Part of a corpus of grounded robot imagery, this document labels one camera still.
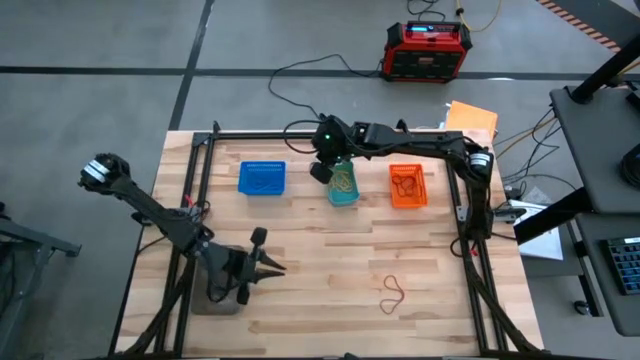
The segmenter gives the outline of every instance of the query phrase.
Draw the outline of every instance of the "caster wheel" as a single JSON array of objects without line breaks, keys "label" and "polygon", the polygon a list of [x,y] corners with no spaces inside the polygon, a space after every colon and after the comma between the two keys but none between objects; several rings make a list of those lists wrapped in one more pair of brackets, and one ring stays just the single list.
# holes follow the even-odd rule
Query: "caster wheel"
[{"label": "caster wheel", "polygon": [[591,315],[589,304],[586,301],[578,300],[573,302],[573,309],[580,315]]}]

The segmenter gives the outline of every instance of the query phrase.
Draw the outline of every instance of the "gray concrete floor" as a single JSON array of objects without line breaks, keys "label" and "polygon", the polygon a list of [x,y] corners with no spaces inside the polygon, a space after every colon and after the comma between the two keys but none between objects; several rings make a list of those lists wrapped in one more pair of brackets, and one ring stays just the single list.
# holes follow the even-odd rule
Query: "gray concrete floor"
[{"label": "gray concrete floor", "polygon": [[[467,1],[469,21],[484,23],[491,6]],[[0,65],[184,67],[204,0],[135,0],[46,4],[0,2]],[[436,10],[453,13],[453,1]],[[409,19],[404,1],[217,0],[198,62],[201,68],[273,69],[342,53],[354,68],[373,69],[384,30]],[[612,55],[533,0],[505,1],[503,14],[474,34],[464,71],[591,72]],[[338,62],[312,68],[342,69]],[[96,152],[116,152],[150,190],[180,77],[0,75],[0,200],[18,222],[83,245],[81,256],[54,256],[35,296],[21,354],[47,359],[104,355],[116,323],[139,227],[124,204],[76,186]],[[388,84],[362,78],[283,78],[274,88],[346,121],[437,126],[453,100],[500,115],[498,139],[533,126],[547,111],[548,92],[563,81],[456,80],[448,85]],[[264,77],[198,77],[181,129],[279,129],[312,116],[269,95]],[[536,172],[579,184],[562,146]],[[525,141],[499,161],[516,171],[533,148]],[[527,179],[557,200],[570,189]],[[632,359],[640,343],[617,335],[610,319],[581,317],[577,280],[531,279],[548,349],[570,355]]]}]

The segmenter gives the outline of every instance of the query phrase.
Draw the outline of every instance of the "blue bin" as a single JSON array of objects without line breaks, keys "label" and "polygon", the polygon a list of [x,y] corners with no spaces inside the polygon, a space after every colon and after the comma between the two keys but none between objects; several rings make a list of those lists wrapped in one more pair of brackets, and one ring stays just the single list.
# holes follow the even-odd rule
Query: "blue bin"
[{"label": "blue bin", "polygon": [[[342,176],[347,176],[346,180],[351,184],[350,187],[337,187],[336,184],[336,174],[339,172],[344,172],[346,174]],[[356,183],[356,176],[353,171],[353,163],[352,162],[344,162],[338,164],[333,167],[333,178],[331,178],[331,182],[327,186],[329,202],[336,207],[340,206],[348,206],[354,204],[358,199],[360,199],[360,192],[358,192],[358,184]]]},{"label": "blue bin", "polygon": [[282,195],[286,169],[284,161],[243,161],[238,191],[247,195]]}]

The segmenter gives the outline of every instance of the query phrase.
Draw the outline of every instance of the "metal bracket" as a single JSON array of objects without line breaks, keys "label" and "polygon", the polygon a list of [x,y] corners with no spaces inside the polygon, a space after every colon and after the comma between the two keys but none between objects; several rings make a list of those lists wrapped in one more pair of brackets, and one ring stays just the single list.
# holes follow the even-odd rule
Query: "metal bracket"
[{"label": "metal bracket", "polygon": [[[469,207],[466,205],[458,205],[455,207],[456,218],[460,222],[467,221],[467,211]],[[500,209],[493,211],[493,222],[513,223],[525,213],[524,209]]]},{"label": "metal bracket", "polygon": [[195,133],[193,134],[191,146],[197,147],[200,145],[206,145],[210,139],[211,133]]},{"label": "metal bracket", "polygon": [[465,222],[467,221],[467,210],[468,210],[468,206],[466,205],[458,205],[456,206],[456,217],[458,218],[458,221],[460,222]]}]

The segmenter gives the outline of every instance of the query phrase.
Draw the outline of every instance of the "orange box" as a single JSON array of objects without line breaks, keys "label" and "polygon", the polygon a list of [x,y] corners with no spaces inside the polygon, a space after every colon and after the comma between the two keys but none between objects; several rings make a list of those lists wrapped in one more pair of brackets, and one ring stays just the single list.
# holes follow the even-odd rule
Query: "orange box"
[{"label": "orange box", "polygon": [[409,209],[427,205],[427,188],[420,164],[391,164],[391,205]]}]

